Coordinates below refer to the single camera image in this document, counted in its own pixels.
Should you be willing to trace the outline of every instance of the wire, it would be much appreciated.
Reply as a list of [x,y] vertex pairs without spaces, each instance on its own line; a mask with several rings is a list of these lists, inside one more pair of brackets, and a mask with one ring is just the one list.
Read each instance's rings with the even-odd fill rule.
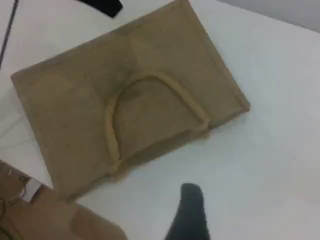
[[5,52],[6,52],[6,48],[7,48],[7,44],[8,44],[8,40],[9,40],[9,36],[10,36],[10,32],[11,32],[11,29],[12,29],[12,25],[14,23],[14,19],[15,19],[15,16],[16,16],[18,4],[19,4],[19,0],[14,0],[13,7],[12,7],[12,12],[11,12],[11,15],[10,15],[10,19],[9,19],[8,26],[7,26],[6,31],[5,31],[5,35],[4,35],[4,39],[3,39],[2,47],[1,47],[1,52],[0,52],[0,70],[1,70],[2,62],[3,62],[4,57],[5,57]]

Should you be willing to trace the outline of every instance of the bag handle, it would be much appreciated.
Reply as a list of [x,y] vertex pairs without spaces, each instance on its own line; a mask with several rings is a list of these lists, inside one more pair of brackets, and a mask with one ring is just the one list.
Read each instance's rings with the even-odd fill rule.
[[210,122],[210,117],[207,112],[197,103],[193,96],[191,96],[185,88],[175,81],[172,77],[158,71],[145,70],[133,74],[124,85],[116,90],[108,99],[107,107],[105,109],[105,136],[107,140],[107,148],[110,152],[111,159],[113,161],[113,166],[110,169],[110,173],[115,173],[118,170],[119,165],[122,163],[121,154],[119,151],[119,143],[116,138],[116,133],[114,129],[114,115],[118,105],[119,98],[121,94],[130,88],[133,84],[139,81],[143,81],[146,78],[156,78],[157,80],[163,82],[167,85],[174,93],[176,93],[184,103],[192,110],[200,120],[201,124],[194,129],[191,129],[195,134],[199,134],[206,129]]

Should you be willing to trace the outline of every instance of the white surface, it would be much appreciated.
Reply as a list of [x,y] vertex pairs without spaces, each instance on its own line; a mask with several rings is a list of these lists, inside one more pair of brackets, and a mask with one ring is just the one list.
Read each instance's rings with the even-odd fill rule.
[[220,0],[320,32],[319,0]]
[[[13,125],[0,139],[0,158],[51,185],[10,74],[167,1],[122,2],[112,20],[71,0],[21,0],[0,76],[0,133]],[[180,185],[194,182],[205,195],[212,239],[318,240],[320,35],[212,0],[191,3],[251,111],[79,202],[119,224],[130,240],[161,240]]]

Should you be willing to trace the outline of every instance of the black object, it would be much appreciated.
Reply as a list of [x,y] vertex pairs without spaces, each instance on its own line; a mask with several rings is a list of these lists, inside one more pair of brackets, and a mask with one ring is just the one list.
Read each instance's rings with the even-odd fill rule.
[[114,18],[123,8],[119,0],[79,0],[100,12]]
[[2,62],[3,62],[4,57],[5,57],[5,52],[6,52],[6,48],[7,48],[7,44],[8,44],[8,40],[9,40],[9,36],[10,36],[10,32],[11,32],[11,28],[12,28],[12,25],[14,23],[14,19],[15,19],[15,16],[16,16],[18,4],[19,4],[19,0],[14,0],[12,11],[11,11],[11,15],[10,15],[10,19],[9,19],[9,22],[8,22],[8,26],[6,27],[4,39],[3,39],[3,42],[2,42],[2,46],[1,46],[1,51],[0,51],[0,69],[1,69]]
[[181,186],[179,207],[165,240],[210,240],[204,197],[198,185]]

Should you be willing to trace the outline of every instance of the burlap bag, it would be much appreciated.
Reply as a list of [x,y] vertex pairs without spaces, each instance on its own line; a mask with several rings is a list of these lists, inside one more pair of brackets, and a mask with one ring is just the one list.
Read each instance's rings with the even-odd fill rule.
[[12,81],[65,198],[249,110],[187,0],[17,72]]

